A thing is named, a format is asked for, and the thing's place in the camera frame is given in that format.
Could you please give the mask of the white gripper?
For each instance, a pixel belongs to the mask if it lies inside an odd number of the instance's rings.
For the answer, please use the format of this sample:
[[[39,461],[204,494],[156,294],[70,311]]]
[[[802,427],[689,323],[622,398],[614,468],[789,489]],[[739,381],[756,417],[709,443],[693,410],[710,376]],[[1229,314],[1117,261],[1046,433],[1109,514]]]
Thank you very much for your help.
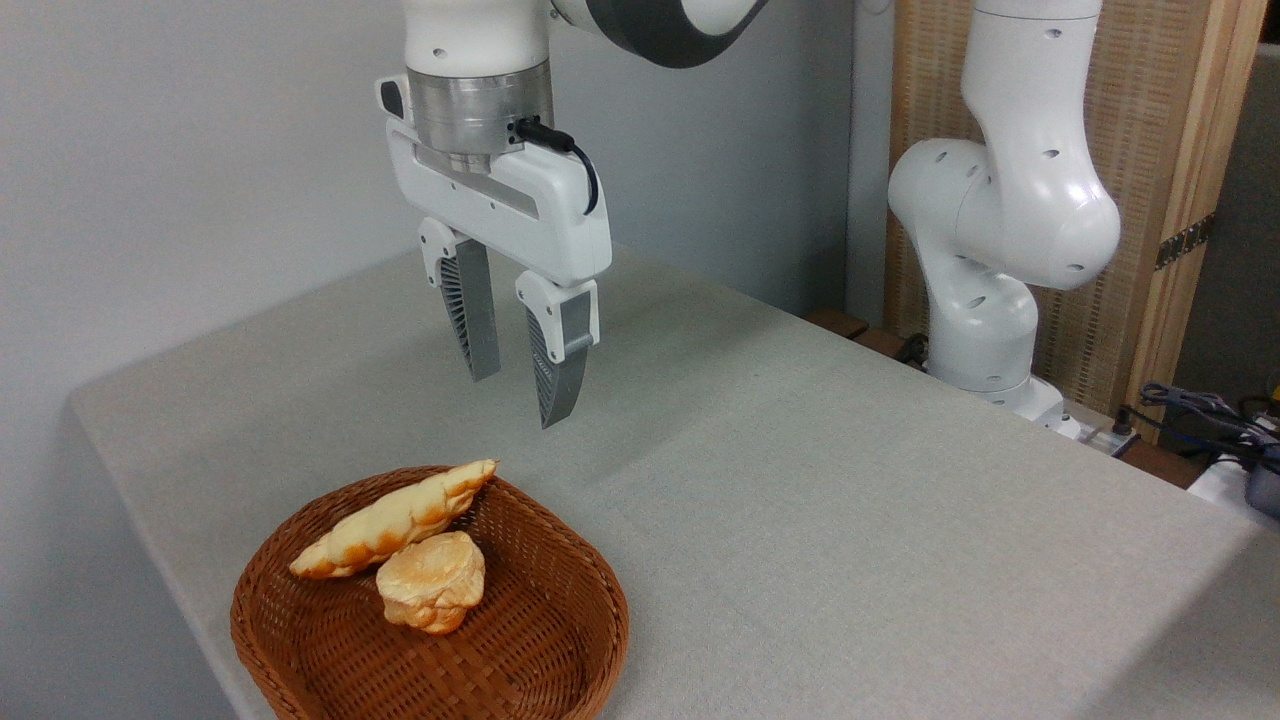
[[[515,287],[526,309],[547,429],[573,411],[589,350],[600,342],[598,286],[589,279],[612,263],[603,188],[591,184],[573,154],[535,143],[499,155],[485,176],[453,169],[419,140],[408,90],[406,76],[379,81],[396,179],[407,201],[429,217],[419,227],[428,282],[442,292],[465,365],[480,382],[500,370],[484,245],[531,269]]]

